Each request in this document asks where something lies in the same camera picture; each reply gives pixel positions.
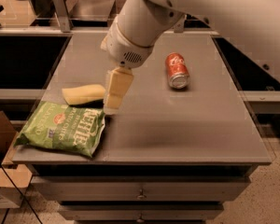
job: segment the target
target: speckled floor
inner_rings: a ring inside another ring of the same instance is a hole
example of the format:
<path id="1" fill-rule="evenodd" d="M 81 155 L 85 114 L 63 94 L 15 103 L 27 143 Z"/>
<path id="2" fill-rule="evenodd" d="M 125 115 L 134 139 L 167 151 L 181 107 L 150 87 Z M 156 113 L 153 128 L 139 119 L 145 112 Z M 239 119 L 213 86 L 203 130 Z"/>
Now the speckled floor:
<path id="1" fill-rule="evenodd" d="M 0 4 L 6 5 L 0 21 L 7 27 L 27 26 L 34 18 L 27 1 L 0 0 Z M 225 211 L 206 224 L 280 224 L 280 137 L 269 136 L 267 140 L 275 156 L 273 163 L 258 168 L 251 176 L 251 185 L 235 201 L 224 203 Z M 57 213 L 56 202 L 47 202 L 33 186 L 26 197 L 42 223 L 74 224 Z M 0 224 L 24 223 L 39 223 L 26 202 L 19 209 L 0 209 Z"/>

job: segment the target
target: green chip bag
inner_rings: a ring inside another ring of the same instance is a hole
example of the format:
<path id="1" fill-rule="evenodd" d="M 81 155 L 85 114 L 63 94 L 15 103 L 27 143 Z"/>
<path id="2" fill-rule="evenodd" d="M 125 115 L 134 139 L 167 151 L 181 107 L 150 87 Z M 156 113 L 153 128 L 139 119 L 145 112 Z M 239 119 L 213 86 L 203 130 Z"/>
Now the green chip bag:
<path id="1" fill-rule="evenodd" d="M 60 149 L 92 157 L 104 127 L 103 109 L 41 101 L 14 145 Z"/>

